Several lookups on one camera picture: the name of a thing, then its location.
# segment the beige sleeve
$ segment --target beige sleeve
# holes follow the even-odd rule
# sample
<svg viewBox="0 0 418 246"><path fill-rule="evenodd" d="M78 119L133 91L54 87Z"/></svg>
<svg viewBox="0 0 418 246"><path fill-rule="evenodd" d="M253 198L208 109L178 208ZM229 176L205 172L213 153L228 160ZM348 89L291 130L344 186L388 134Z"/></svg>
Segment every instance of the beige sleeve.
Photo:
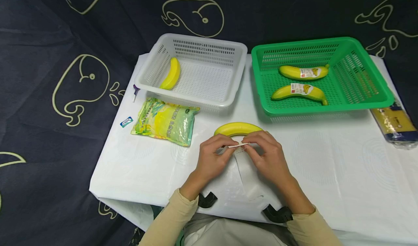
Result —
<svg viewBox="0 0 418 246"><path fill-rule="evenodd" d="M315 208L308 214L294 214L293 221L288 221L288 229L299 246L342 246L332 229Z"/></svg>
<svg viewBox="0 0 418 246"><path fill-rule="evenodd" d="M189 201L174 191L167 206L152 222L145 232L139 246L173 246L184 225L190 221L197 210L199 197Z"/></svg>

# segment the green snack bag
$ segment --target green snack bag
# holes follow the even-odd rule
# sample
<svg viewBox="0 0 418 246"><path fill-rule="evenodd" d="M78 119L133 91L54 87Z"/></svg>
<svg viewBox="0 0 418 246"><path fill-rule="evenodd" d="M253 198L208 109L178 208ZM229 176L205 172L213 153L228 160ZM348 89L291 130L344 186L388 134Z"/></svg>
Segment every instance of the green snack bag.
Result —
<svg viewBox="0 0 418 246"><path fill-rule="evenodd" d="M180 106L148 97L131 134L148 135L181 146L190 146L194 114L199 110L198 107Z"/></svg>

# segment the spaghetti package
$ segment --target spaghetti package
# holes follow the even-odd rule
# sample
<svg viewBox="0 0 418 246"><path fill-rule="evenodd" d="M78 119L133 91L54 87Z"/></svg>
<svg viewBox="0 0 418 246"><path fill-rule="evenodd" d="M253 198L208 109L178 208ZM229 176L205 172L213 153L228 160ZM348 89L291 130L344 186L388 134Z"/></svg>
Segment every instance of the spaghetti package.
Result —
<svg viewBox="0 0 418 246"><path fill-rule="evenodd" d="M165 103L149 97L142 105L131 134L148 135L181 146L190 146L194 114L199 110L198 107Z"/></svg>
<svg viewBox="0 0 418 246"><path fill-rule="evenodd" d="M418 131L395 99L393 105L371 109L385 139L399 147L411 149L418 145Z"/></svg>

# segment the white plastic basket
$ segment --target white plastic basket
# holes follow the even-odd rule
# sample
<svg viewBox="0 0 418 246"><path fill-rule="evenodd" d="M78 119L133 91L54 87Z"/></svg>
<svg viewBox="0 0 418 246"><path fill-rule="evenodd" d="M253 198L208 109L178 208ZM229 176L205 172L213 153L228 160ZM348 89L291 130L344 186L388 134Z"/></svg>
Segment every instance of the white plastic basket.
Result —
<svg viewBox="0 0 418 246"><path fill-rule="evenodd" d="M170 100L227 107L237 93L246 55L247 46L242 43L163 34L140 68L135 85ZM160 89L172 57L180 62L180 78L172 90Z"/></svg>

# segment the blue label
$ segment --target blue label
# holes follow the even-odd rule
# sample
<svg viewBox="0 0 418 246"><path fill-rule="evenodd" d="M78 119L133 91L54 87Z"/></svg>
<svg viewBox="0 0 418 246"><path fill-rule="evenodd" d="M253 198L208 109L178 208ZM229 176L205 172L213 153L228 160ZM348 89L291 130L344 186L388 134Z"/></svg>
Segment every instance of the blue label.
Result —
<svg viewBox="0 0 418 246"><path fill-rule="evenodd" d="M120 125L121 125L122 128L124 128L125 126L127 126L129 123L132 123L132 122L133 122L132 117L128 117L126 120L121 122Z"/></svg>

